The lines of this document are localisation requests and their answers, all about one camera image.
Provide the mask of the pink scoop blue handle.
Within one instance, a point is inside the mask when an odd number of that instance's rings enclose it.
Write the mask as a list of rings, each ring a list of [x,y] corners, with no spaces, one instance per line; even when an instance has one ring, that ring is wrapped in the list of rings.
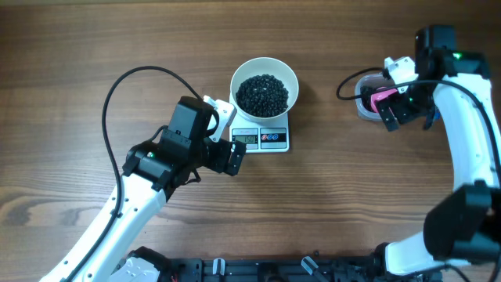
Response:
[[[392,96],[394,94],[398,94],[397,89],[389,89],[389,90],[386,90],[383,92],[378,92],[378,93],[372,94],[370,97],[370,109],[373,112],[377,113],[378,112],[377,103],[379,103],[383,99],[386,99],[389,96]]]

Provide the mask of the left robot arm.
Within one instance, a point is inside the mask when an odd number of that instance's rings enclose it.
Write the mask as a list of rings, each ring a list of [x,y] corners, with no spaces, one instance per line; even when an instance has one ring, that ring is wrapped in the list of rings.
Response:
[[[236,175],[246,147],[222,138],[236,115],[233,104],[184,96],[169,126],[132,147],[117,186],[91,225],[44,281],[157,281],[168,261],[133,240],[174,193],[200,181],[196,170]]]

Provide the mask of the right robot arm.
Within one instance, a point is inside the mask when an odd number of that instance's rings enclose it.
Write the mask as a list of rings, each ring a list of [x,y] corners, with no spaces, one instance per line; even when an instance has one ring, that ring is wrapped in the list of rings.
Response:
[[[384,270],[413,277],[440,269],[494,263],[500,272],[500,131],[486,58],[459,51],[453,27],[417,31],[414,70],[385,63],[395,93],[375,101],[387,129],[420,116],[442,117],[453,163],[453,192],[427,213],[422,232],[384,249]]]

